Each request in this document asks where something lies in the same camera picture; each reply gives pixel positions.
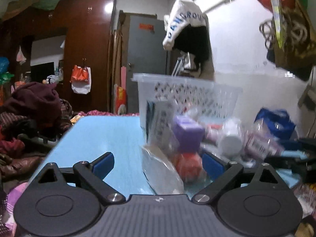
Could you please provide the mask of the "dark hanging bag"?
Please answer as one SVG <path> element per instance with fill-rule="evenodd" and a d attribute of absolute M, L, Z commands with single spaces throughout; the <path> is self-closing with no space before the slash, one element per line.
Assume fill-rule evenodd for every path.
<path fill-rule="evenodd" d="M 306 82 L 315 66 L 315 29 L 304 0 L 282 1 L 283 47 L 271 43 L 267 59 Z"/>

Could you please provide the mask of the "purple barcode box in bag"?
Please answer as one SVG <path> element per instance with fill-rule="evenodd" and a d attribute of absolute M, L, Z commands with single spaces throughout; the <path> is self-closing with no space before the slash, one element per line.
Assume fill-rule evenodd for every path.
<path fill-rule="evenodd" d="M 246 155 L 263 161 L 267 156 L 279 156 L 284 147 L 272 136 L 263 120 L 259 119 L 246 132 L 244 150 Z"/>

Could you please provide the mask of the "white round bottle in bag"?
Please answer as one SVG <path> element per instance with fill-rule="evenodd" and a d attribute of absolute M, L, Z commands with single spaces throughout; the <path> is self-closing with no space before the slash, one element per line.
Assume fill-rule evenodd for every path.
<path fill-rule="evenodd" d="M 228 158 L 239 156 L 244 147 L 245 131 L 238 118 L 226 120 L 220 130 L 217 147 L 223 156 Z"/>

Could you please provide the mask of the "red item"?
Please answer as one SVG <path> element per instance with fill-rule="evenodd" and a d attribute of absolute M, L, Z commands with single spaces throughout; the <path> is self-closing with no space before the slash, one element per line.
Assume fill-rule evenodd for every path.
<path fill-rule="evenodd" d="M 202 166 L 202 158 L 198 153 L 177 153 L 172 163 L 184 183 L 205 182 L 207 173 Z"/>

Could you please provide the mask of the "white black hanging jacket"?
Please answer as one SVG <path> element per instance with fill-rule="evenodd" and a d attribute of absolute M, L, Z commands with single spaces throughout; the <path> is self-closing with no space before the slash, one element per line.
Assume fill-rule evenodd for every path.
<path fill-rule="evenodd" d="M 213 80 L 215 70 L 206 14 L 193 0 L 175 0 L 164 21 L 166 36 L 162 42 L 163 48 L 193 55 L 193 61 L 200 71 L 199 78 Z"/>

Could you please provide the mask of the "red yellow printed bag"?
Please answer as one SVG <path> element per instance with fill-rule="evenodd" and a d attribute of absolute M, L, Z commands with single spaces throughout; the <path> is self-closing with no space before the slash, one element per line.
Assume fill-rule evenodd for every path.
<path fill-rule="evenodd" d="M 124 115 L 126 112 L 126 90 L 123 87 L 114 85 L 114 113 Z"/>

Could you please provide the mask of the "dark red wooden wardrobe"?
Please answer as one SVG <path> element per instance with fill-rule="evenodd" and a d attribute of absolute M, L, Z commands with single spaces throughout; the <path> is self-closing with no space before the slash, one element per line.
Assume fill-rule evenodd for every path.
<path fill-rule="evenodd" d="M 11 19 L 18 38 L 65 36 L 64 80 L 59 96 L 77 111 L 107 111 L 110 100 L 108 45 L 116 0 L 62 0 L 55 10 L 28 8 Z M 86 65 L 91 90 L 76 94 L 71 88 L 73 67 Z"/>

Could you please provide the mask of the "maroon clothes pile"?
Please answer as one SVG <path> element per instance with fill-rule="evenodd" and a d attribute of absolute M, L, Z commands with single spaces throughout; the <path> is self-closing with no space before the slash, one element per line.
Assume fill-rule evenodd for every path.
<path fill-rule="evenodd" d="M 1 105 L 1 179 L 29 178 L 71 127 L 73 110 L 55 84 L 30 82 Z"/>

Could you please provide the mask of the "metal crutches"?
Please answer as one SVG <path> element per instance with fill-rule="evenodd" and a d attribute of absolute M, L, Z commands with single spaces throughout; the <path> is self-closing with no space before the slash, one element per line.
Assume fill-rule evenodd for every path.
<path fill-rule="evenodd" d="M 191 62 L 188 55 L 183 55 L 177 58 L 177 62 L 172 71 L 171 76 L 178 76 L 183 72 L 189 71 L 191 69 Z"/>

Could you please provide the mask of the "purple cube box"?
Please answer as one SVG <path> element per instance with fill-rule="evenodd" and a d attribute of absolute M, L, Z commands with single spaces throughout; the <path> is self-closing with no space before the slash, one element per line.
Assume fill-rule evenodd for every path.
<path fill-rule="evenodd" d="M 198 152 L 205 135 L 205 129 L 187 116 L 175 116 L 172 131 L 178 141 L 179 153 Z"/>

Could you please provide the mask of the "grey metal door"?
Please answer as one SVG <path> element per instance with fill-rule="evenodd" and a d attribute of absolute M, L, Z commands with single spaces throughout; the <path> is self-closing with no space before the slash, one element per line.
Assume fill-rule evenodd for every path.
<path fill-rule="evenodd" d="M 127 46 L 127 112 L 138 113 L 138 85 L 132 81 L 135 73 L 165 74 L 167 52 L 163 49 L 165 27 L 153 17 L 130 16 Z"/>

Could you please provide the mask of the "blue shopping bag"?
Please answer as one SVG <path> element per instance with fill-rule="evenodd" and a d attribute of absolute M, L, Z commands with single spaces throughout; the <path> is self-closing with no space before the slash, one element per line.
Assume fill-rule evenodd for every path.
<path fill-rule="evenodd" d="M 287 110 L 261 108 L 254 121 L 262 119 L 270 133 L 280 140 L 290 140 L 296 125 L 291 121 Z"/>

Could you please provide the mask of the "red white hanging bag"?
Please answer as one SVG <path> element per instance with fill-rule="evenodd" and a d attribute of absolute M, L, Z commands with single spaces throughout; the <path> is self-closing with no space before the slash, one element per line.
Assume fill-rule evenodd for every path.
<path fill-rule="evenodd" d="M 90 67 L 75 65 L 72 70 L 70 82 L 74 93 L 82 95 L 88 94 L 92 84 Z"/>

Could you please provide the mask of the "white plastic lattice basket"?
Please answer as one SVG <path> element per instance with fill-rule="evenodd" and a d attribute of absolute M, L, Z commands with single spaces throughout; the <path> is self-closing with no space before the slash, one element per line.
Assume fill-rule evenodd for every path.
<path fill-rule="evenodd" d="M 138 83 L 140 126 L 146 126 L 148 101 L 174 100 L 180 115 L 191 108 L 198 108 L 204 117 L 226 119 L 233 115 L 239 87 L 217 84 L 208 80 L 160 74 L 133 74 Z"/>

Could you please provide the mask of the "white medicine box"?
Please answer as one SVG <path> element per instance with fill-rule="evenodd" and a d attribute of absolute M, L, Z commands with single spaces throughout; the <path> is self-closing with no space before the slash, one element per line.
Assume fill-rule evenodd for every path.
<path fill-rule="evenodd" d="M 148 101 L 146 106 L 146 143 L 157 146 L 166 156 L 179 146 L 172 131 L 176 109 L 175 100 Z"/>

